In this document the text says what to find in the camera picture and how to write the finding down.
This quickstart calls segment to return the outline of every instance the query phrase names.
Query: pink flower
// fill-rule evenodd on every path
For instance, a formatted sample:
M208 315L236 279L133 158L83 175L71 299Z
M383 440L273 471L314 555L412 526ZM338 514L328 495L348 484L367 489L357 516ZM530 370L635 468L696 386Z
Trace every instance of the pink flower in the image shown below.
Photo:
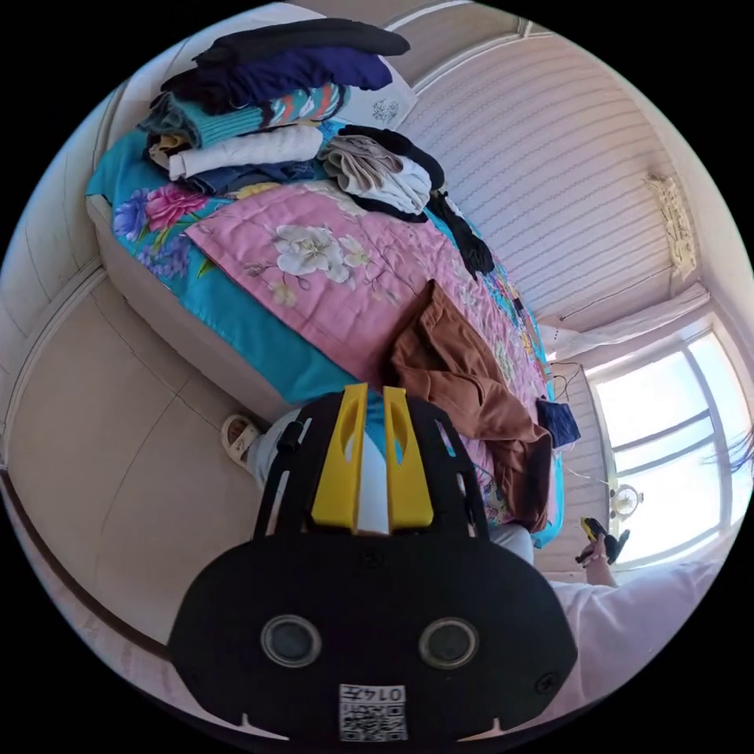
M147 196L149 229L155 231L170 228L185 214L203 209L208 201L206 196L185 191L174 183L161 186Z

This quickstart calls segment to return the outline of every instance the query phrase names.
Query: hand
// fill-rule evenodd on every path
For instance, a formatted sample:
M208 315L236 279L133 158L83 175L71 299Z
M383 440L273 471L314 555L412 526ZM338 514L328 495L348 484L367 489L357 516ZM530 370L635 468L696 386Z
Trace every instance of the hand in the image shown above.
M581 565L586 568L592 562L603 561L607 565L607 550L605 548L605 535L599 534L597 541L588 544L582 551Z

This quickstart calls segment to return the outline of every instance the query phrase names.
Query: white window frame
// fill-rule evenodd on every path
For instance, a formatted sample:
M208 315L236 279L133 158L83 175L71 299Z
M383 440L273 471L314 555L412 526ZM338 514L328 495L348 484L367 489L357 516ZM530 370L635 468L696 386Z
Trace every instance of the white window frame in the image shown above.
M705 318L704 320L701 320L690 328L684 328L681 332L677 332L671 337L663 339L662 341L655 343L653 346L649 346L648 348L640 351L637 354L633 354L628 358L623 357L612 364L605 364L601 367L589 369L585 372L587 376L587 384L589 385L591 395L594 400L598 427L602 436L602 450L605 456L607 481L609 482L611 490L617 489L618 486L618 474L615 466L615 457L613 455L615 451L620 451L622 449L625 450L636 445L643 445L648 441L659 439L660 437L665 437L669 434L672 434L673 432L676 432L679 429L682 429L684 426L691 424L693 421L703 419L707 415L709 416L712 423L712 434L707 438L692 444L681 452L665 456L662 459L653 461L652 463L644 464L640 467L637 467L636 469L630 469L629 472L634 473L637 470L645 470L660 466L664 463L667 463L668 461L674 460L675 458L686 455L687 453L698 449L702 445L708 445L710 441L712 441L713 447L715 449L719 469L720 510L719 520L715 526L698 534L687 542L684 542L675 547L670 547L669 549L662 552L657 552L654 555L647 555L644 558L637 558L636 560L631 560L627 563L618 562L613 567L615 570L633 570L636 568L641 568L643 566L650 566L659 561L666 560L667 558L673 558L676 555L681 555L684 552L692 550L705 540L724 534L731 527L733 486L731 481L731 472L728 468L728 442L723 431L723 423L720 418L715 399L712 396L712 391L709 388L709 384L705 378L703 371L701 370L701 367L697 363L697 360L694 358L694 355L691 353L689 348L689 346L698 339L704 338L706 335L713 334L717 338L718 343L723 348L723 352L726 354L731 364L734 364L734 359L731 358L730 354L728 353L728 349L725 347L724 341L720 337L720 333L718 332L718 326L716 325L716 322L711 322L708 318ZM691 419L687 419L686 421L681 422L676 426L669 427L665 430L662 430L661 432L648 435L647 437L643 437L640 440L626 443L624 445L619 445L614 448L609 439L609 429L605 415L602 411L602 405L599 400L597 385L601 382L608 382L612 379L622 377L630 372L634 372L640 369L641 367L652 364L654 361L659 361L660 359L671 356L674 353L681 353L686 358L686 362L691 367L691 370L697 379L697 383L701 389L701 392L704 395L705 401L707 403L707 408L700 414L692 417ZM741 376L740 374L738 374L738 370L736 370L735 367L734 372L738 381L738 387L741 390L741 393L746 396L745 386L741 381ZM749 422L751 422L752 409L749 406L748 402L747 405L749 407ZM627 476L629 472L623 472L621 476ZM610 528L613 530L613 533L615 533L614 527L611 526Z

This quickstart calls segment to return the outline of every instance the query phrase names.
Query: folded clothes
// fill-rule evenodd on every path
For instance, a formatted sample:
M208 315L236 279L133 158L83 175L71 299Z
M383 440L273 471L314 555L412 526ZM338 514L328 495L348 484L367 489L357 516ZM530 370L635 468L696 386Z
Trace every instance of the folded clothes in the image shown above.
M411 49L411 45L394 31L343 18L315 18L227 34L215 39L212 46L194 60L199 66L233 66L295 47L353 47L385 57L402 55Z
M373 53L350 47L286 49L234 68L203 66L165 81L163 92L199 102L213 115L283 97L296 89L317 89L328 83L379 90L393 80L388 67Z
M437 191L445 183L445 172L441 164L422 149L419 149L411 139L388 128L372 128L371 126L344 126L339 136L358 135L368 136L389 152L400 157L408 157L421 165L432 179L432 190Z
M170 155L177 155L191 145L183 136L172 134L149 134L147 136L148 158L159 165L163 170L170 170Z
M218 196L240 191L246 186L258 183L289 183L290 181L310 181L312 178L314 178L314 163L309 159L304 162L269 165L226 165L193 175L186 178L183 183L191 191Z
M335 136L318 158L328 175L338 177L342 191L353 194L380 188L385 173L400 173L403 163L367 136Z
M296 90L280 99L228 115L209 115L196 102L187 102L172 92L165 92L152 102L152 111L138 127L152 134L183 136L192 147L202 148L270 127L286 126L297 120L327 120L348 102L349 97L347 86L326 84L310 92Z
M406 214L420 214L426 207L430 198L430 176L412 159L401 157L403 167L399 172L382 170L381 185L371 183L363 187L363 182L359 180L359 177L349 171L351 163L342 161L334 164L329 159L331 154L331 152L328 153L328 158L322 163L322 167L325 173L338 182L341 191L362 199L384 202Z
M204 149L186 149L170 157L170 179L232 165L300 163L313 159L322 145L322 133L311 126L276 128L263 134L225 139Z

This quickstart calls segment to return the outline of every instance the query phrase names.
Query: wall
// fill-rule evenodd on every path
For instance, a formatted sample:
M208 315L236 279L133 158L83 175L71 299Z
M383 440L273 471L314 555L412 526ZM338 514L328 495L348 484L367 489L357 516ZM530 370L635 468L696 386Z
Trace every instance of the wall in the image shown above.
M21 216L0 274L0 420L30 340L55 298L97 259L84 189L104 151L120 88L71 135Z
M662 112L623 76L589 57L609 71L641 109L670 155L696 229L702 282L733 320L744 351L754 353L754 273L725 199L696 152Z
M401 130L439 157L452 198L541 320L582 309L567 326L588 329L669 297L643 179L672 164L633 100L570 42L485 52L423 91Z
M558 402L570 406L581 439L562 453L565 513L561 533L543 550L535 551L534 562L546 573L564 573L576 568L573 559L587 544L581 516L592 516L607 524L609 496L608 487L600 481L607 479L602 436L584 371L573 364L553 364L552 374L569 381L565 393L563 379L554 377L553 387L555 395L560 396Z
M390 63L411 85L447 60L483 42L514 34L518 16L469 0L388 0L369 6L353 0L301 0L296 5L395 29L411 49Z

